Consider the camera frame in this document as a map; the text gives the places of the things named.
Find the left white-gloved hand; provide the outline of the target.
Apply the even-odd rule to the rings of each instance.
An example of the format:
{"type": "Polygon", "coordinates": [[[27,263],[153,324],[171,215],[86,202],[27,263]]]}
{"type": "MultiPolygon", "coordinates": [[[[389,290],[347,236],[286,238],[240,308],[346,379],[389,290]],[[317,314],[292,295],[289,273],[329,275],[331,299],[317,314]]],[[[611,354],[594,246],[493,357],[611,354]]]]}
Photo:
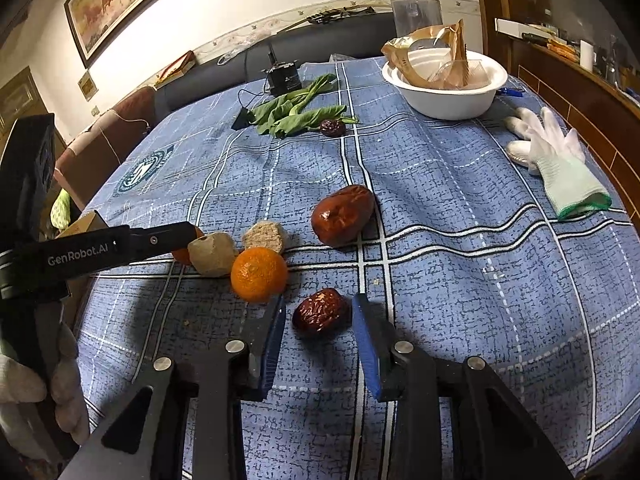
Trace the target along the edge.
{"type": "Polygon", "coordinates": [[[52,401],[55,425],[77,445],[85,444],[89,437],[88,410],[77,363],[77,341],[63,321],[62,307],[45,304],[32,314],[29,323],[42,328],[54,342],[56,361],[40,376],[24,363],[14,344],[1,339],[1,432],[16,452],[52,464],[55,452],[44,442],[51,434],[37,405],[52,401]]]}

